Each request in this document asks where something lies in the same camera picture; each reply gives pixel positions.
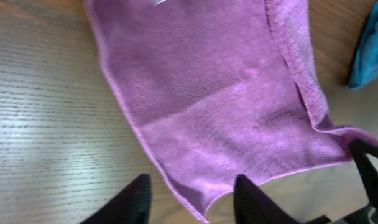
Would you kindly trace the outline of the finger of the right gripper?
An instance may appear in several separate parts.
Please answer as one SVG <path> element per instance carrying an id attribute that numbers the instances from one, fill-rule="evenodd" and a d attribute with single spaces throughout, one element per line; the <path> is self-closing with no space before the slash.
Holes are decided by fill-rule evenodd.
<path id="1" fill-rule="evenodd" d="M 369 202 L 378 210 L 378 171 L 367 157 L 370 154 L 378 159 L 378 146 L 356 139 L 349 143 L 349 150 L 357 165 Z"/>

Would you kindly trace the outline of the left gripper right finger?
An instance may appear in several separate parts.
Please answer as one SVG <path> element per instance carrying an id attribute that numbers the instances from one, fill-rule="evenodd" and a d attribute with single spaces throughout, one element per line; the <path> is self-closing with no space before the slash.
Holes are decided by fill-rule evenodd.
<path id="1" fill-rule="evenodd" d="M 243 174 L 236 177 L 233 204 L 236 224 L 299 224 Z"/>

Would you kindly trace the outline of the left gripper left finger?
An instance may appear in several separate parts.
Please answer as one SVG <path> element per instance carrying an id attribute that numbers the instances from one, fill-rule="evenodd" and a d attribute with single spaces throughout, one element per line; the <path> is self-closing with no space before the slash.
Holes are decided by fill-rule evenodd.
<path id="1" fill-rule="evenodd" d="M 148 224 L 151 202 L 150 175 L 141 174 L 80 224 Z"/>

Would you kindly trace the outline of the purple microfiber cloth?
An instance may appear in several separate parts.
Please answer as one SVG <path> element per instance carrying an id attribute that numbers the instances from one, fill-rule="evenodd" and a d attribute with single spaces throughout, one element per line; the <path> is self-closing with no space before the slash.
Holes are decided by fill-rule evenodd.
<path id="1" fill-rule="evenodd" d="M 199 221 L 233 191 L 351 159 L 305 0 L 86 0 L 101 69 L 168 188 Z"/>

